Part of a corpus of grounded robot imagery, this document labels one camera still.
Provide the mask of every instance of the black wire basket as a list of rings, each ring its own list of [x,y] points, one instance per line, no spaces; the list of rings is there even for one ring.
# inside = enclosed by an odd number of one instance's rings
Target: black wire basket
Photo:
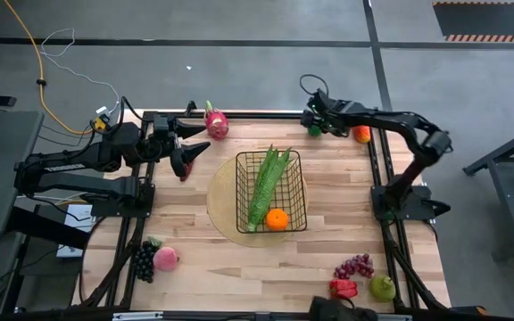
[[[259,167],[267,152],[240,152],[236,156],[236,213],[237,231],[240,233],[279,233],[300,232],[307,228],[306,205],[304,199],[301,156],[291,151],[285,172],[277,182],[275,193],[269,203],[269,210],[282,209],[289,217],[285,230],[273,231],[264,220],[254,232],[248,230],[249,203],[253,198],[253,188],[259,174]]]

